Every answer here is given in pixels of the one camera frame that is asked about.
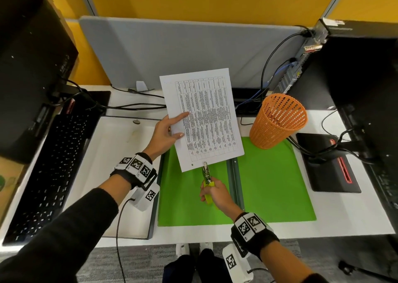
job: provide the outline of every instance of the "shoe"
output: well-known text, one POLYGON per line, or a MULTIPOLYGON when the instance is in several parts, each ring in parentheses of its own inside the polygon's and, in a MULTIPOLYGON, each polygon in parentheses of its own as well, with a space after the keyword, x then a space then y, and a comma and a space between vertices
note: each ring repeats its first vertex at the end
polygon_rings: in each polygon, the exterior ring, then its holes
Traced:
POLYGON ((205 242, 199 245, 199 251, 202 252, 205 248, 208 248, 213 251, 213 242, 205 242))
POLYGON ((177 258, 182 255, 189 255, 189 244, 188 243, 177 243, 176 244, 176 255, 177 258))

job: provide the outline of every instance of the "green cutting mat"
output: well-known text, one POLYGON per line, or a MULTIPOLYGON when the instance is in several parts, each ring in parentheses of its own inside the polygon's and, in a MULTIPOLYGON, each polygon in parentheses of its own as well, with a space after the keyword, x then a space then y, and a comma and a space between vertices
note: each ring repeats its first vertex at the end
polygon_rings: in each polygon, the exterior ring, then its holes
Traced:
POLYGON ((262 150, 242 137, 238 157, 245 210, 266 222, 316 220, 296 156, 287 140, 262 150))
MULTIPOLYGON (((210 174, 229 190, 226 162, 209 165, 210 174)), ((202 168, 181 172, 176 148, 165 156, 160 183, 158 226, 224 225, 232 223, 220 210, 200 201, 202 168)))

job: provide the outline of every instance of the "keyboard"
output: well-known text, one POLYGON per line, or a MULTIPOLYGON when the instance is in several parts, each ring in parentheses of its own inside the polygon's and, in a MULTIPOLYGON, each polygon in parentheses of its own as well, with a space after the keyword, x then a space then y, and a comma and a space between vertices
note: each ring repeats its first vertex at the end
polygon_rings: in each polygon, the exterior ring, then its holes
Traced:
POLYGON ((3 245, 27 243, 62 212, 99 118, 90 111, 54 117, 3 245))

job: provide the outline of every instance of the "orange mesh basket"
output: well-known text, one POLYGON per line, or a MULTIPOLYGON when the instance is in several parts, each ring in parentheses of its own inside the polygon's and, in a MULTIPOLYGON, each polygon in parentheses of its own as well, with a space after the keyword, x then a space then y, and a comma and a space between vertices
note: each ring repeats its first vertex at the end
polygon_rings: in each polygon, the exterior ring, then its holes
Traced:
POLYGON ((267 96, 250 130, 258 148, 270 149, 307 124, 307 112, 299 101, 286 94, 267 96))

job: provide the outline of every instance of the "paper sheet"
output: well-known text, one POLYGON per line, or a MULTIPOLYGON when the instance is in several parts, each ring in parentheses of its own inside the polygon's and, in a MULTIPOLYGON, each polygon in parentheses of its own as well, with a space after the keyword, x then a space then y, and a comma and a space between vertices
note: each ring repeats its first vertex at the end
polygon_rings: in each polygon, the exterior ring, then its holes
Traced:
POLYGON ((244 154, 228 69, 161 76, 160 82, 169 117, 190 112, 172 126, 172 133, 185 133, 176 141, 182 172, 244 154))

